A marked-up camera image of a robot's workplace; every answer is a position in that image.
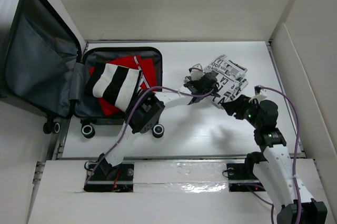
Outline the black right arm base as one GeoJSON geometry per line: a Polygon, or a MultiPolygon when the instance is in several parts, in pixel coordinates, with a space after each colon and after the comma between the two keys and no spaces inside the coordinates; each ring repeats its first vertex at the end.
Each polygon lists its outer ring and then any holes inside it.
{"type": "Polygon", "coordinates": [[[228,179],[229,192],[265,191],[257,177],[246,170],[244,163],[227,163],[222,175],[228,179]]]}

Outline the black white space suitcase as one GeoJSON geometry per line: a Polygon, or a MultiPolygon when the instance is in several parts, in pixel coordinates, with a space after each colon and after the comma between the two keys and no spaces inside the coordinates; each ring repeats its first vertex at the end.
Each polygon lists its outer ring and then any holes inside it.
{"type": "Polygon", "coordinates": [[[1,0],[1,97],[46,117],[43,131],[58,133],[59,119],[79,118],[82,135],[94,125],[120,125],[124,113],[105,116],[98,99],[85,94],[97,62],[140,55],[152,59],[157,85],[163,59],[153,47],[99,47],[82,52],[80,42],[48,0],[1,0]]]}

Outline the black white striped garment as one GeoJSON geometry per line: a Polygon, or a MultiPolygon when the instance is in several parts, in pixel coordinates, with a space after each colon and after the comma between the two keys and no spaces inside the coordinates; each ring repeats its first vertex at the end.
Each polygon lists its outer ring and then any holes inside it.
{"type": "Polygon", "coordinates": [[[102,98],[125,112],[138,92],[142,71],[124,66],[96,63],[86,86],[85,94],[102,98]]]}

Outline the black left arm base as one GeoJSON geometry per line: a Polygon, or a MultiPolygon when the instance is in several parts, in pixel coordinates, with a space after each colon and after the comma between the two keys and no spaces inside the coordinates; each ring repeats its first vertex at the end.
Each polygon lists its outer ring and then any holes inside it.
{"type": "Polygon", "coordinates": [[[86,192],[133,192],[134,164],[122,163],[116,171],[108,174],[100,168],[94,171],[89,182],[84,186],[86,192]]]}

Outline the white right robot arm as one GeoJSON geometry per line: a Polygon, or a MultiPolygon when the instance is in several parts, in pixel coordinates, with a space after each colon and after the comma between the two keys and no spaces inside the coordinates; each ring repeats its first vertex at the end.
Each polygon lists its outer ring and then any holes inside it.
{"type": "Polygon", "coordinates": [[[254,140],[260,151],[246,156],[243,172],[260,181],[272,201],[277,223],[325,223],[325,203],[316,201],[293,172],[295,158],[290,156],[286,140],[277,128],[277,104],[240,95],[234,101],[222,103],[222,108],[229,116],[246,120],[254,127],[254,140]]]}

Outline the newspaper print garment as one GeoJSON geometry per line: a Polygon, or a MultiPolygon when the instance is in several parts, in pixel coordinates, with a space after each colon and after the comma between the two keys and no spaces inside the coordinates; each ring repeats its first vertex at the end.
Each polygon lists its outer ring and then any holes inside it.
{"type": "MultiPolygon", "coordinates": [[[[208,99],[217,108],[222,108],[222,103],[234,101],[241,91],[248,85],[245,78],[247,68],[233,62],[227,55],[222,54],[214,59],[208,66],[203,67],[204,74],[212,73],[219,84],[219,98],[209,96],[208,99]]],[[[191,81],[190,75],[184,82],[191,81]]]]}

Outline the red striped-trim garment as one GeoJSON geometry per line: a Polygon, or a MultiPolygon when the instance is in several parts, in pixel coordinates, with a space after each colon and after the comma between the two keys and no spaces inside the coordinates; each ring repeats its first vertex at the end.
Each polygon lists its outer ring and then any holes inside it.
{"type": "MultiPolygon", "coordinates": [[[[106,63],[128,67],[131,69],[138,69],[142,71],[142,78],[138,88],[138,92],[145,90],[150,87],[157,85],[157,75],[155,72],[155,66],[152,59],[143,59],[140,55],[126,56],[122,58],[117,58],[106,63]]],[[[90,76],[94,71],[94,67],[90,69],[90,76]]],[[[119,110],[117,107],[109,104],[102,98],[97,98],[101,110],[105,116],[116,115],[123,111],[119,110]]]]}

